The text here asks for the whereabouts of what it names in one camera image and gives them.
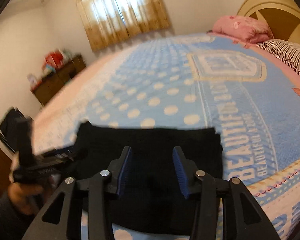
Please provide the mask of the person's left hand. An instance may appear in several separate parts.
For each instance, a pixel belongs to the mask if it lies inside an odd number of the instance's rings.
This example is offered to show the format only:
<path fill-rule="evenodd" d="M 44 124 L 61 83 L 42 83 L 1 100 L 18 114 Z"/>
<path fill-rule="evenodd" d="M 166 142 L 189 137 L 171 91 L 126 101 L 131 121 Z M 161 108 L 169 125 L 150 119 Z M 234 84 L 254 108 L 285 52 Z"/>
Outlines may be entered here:
<path fill-rule="evenodd" d="M 40 196 L 45 204 L 54 191 L 54 185 L 52 177 L 40 184 L 11 183 L 7 195 L 18 211 L 25 215 L 37 215 L 41 208 L 36 204 L 34 196 Z"/>

